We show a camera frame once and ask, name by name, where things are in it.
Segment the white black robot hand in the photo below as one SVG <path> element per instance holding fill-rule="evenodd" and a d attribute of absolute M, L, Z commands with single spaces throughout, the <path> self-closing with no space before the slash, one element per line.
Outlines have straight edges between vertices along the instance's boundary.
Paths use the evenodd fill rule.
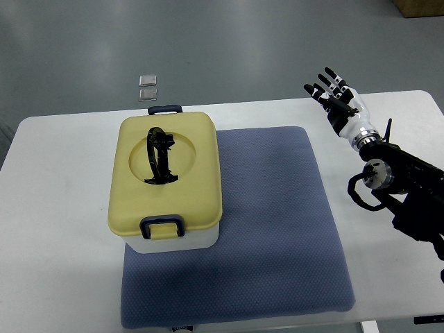
<path fill-rule="evenodd" d="M 333 131 L 359 151 L 382 137 L 370 122 L 370 111 L 356 89 L 329 67 L 319 74 L 321 84 L 305 84 L 305 91 L 327 113 Z"/>

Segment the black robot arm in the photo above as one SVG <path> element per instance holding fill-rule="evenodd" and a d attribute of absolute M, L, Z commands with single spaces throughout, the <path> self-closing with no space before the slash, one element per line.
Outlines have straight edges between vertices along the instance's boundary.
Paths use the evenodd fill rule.
<path fill-rule="evenodd" d="M 396 230 L 431 243 L 443 259 L 443 170 L 390 143 L 391 124 L 359 149 L 366 164 L 349 180 L 348 194 L 368 211 L 388 209 Z"/>

